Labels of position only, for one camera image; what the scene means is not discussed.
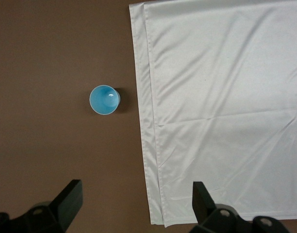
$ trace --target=plastic cup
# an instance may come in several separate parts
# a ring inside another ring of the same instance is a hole
[[[118,107],[120,95],[114,88],[107,85],[101,85],[92,90],[89,102],[96,113],[109,115]]]

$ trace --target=white fabric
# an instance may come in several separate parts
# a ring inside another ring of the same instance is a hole
[[[193,181],[244,219],[297,218],[297,0],[130,5],[152,224]]]

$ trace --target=brown table surface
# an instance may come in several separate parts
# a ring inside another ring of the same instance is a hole
[[[84,204],[69,233],[187,233],[150,225],[128,5],[0,0],[0,211],[15,218],[72,179]],[[90,91],[117,88],[100,116]],[[297,233],[297,220],[284,221]]]

